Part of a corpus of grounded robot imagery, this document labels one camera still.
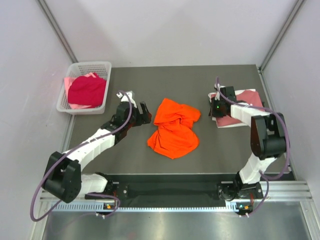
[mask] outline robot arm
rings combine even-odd
[[[127,92],[127,95],[132,104],[132,113],[128,123],[118,132],[108,135],[123,125],[129,115],[129,100],[127,96],[118,93],[117,96],[121,99],[121,102],[116,109],[116,114],[112,116],[110,121],[103,124],[94,135],[82,142],[82,147],[71,152],[54,169],[42,185],[44,190],[53,194],[65,203],[72,202],[78,195],[101,193],[105,190],[108,180],[103,174],[81,175],[82,170],[103,151],[113,147],[121,141],[127,135],[127,131],[131,127],[141,126],[142,124],[149,124],[151,122],[152,116],[149,113],[146,104],[144,102],[140,103],[142,109],[142,114],[140,114],[136,102],[133,99],[134,94],[132,92]],[[53,164],[69,151],[70,150],[63,153],[54,152],[49,157],[44,174],[46,174]]]
[[[273,114],[250,108],[248,103],[237,101],[233,86],[221,87],[220,91],[229,100],[241,105],[230,104],[217,93],[211,99],[210,115],[216,118],[228,115],[251,128],[252,154],[246,165],[236,174],[231,189],[238,193],[238,196],[245,196],[244,193],[258,186],[260,172],[264,173],[271,163],[286,152],[285,134],[281,123]]]

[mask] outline black mounting bracket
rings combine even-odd
[[[282,113],[278,113],[285,123]],[[250,145],[253,154],[260,160],[278,158],[286,152],[285,131],[274,114],[251,117]]]
[[[145,102],[140,102],[140,106],[142,109],[142,113],[139,112],[138,108],[135,108],[132,104],[132,113],[129,122],[126,124],[124,128],[114,134],[116,145],[120,142],[125,136],[127,136],[127,132],[130,128],[141,126],[143,124],[151,123],[152,115],[149,112],[147,105]],[[110,121],[107,121],[105,124],[101,126],[101,129],[107,129],[108,131],[114,131],[119,128],[126,119],[128,118],[130,110],[130,103],[127,101],[121,102],[116,108],[116,113],[112,116]]]
[[[63,156],[54,152],[49,157],[44,174]],[[65,203],[72,202],[81,190],[81,166],[77,160],[65,158],[50,173],[42,188]]]
[[[217,191],[221,200],[235,200],[235,202],[239,199],[248,200],[248,202],[236,203],[238,210],[236,213],[238,215],[246,215],[253,211],[254,206],[249,203],[251,196],[253,199],[262,199],[264,197],[260,183],[243,184],[239,172],[235,175],[232,183],[218,183]]]
[[[220,88],[221,93],[233,102],[237,101],[235,89],[233,86],[226,86]],[[224,100],[222,97],[220,100],[216,100],[215,97],[211,98],[211,108],[209,116],[214,118],[222,118],[230,115],[230,103]]]

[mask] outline pink fabric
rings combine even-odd
[[[252,104],[253,106],[263,107],[259,93],[257,91],[245,90],[243,93],[236,95],[236,99],[238,101],[245,101],[246,103]],[[240,120],[234,119],[230,116],[217,117],[215,121],[218,127],[225,127],[241,123]]]
[[[98,75],[96,73],[88,73],[86,75],[84,75],[85,77],[94,77],[96,78]],[[64,87],[65,87],[65,95],[66,95],[66,99],[68,99],[68,92],[69,92],[69,88],[71,87],[72,83],[76,80],[76,77],[65,77],[64,78]],[[91,105],[79,105],[79,104],[72,104],[69,103],[70,108],[72,109],[90,109],[92,108]]]

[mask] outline laundry basket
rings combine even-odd
[[[56,104],[56,109],[59,112],[65,112],[72,115],[103,114],[105,112],[108,87],[110,83],[111,63],[108,61],[87,61],[73,63],[68,68],[66,77],[76,78],[88,73],[97,73],[100,78],[106,80],[102,105],[95,108],[72,109],[68,104],[65,85],[63,84],[58,102]]]

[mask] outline orange shirt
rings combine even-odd
[[[158,130],[148,139],[148,146],[171,159],[190,153],[199,145],[192,127],[200,115],[200,111],[194,107],[165,98],[154,119]]]

